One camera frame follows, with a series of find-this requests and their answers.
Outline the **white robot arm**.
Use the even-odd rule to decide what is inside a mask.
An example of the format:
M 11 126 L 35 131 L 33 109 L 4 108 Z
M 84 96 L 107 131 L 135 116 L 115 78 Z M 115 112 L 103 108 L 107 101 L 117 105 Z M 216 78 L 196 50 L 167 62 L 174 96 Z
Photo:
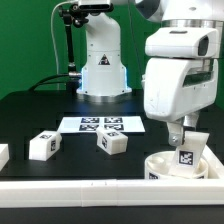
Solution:
M 146 39 L 144 111 L 167 124 L 171 145 L 181 145 L 184 119 L 216 98 L 224 0 L 78 0 L 87 18 L 80 94 L 101 99 L 131 91 L 120 59 L 120 28 L 106 15 L 128 3 L 146 20 L 162 24 Z

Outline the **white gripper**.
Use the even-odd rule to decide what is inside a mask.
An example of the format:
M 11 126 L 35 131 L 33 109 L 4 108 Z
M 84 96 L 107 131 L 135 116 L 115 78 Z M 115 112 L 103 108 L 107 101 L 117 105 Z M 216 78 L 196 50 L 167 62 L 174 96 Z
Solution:
M 144 110 L 149 118 L 168 122 L 172 146 L 183 144 L 183 125 L 195 128 L 198 110 L 215 101 L 218 50 L 215 28 L 166 27 L 146 40 L 151 59 L 145 71 Z M 182 117 L 184 123 L 175 121 Z

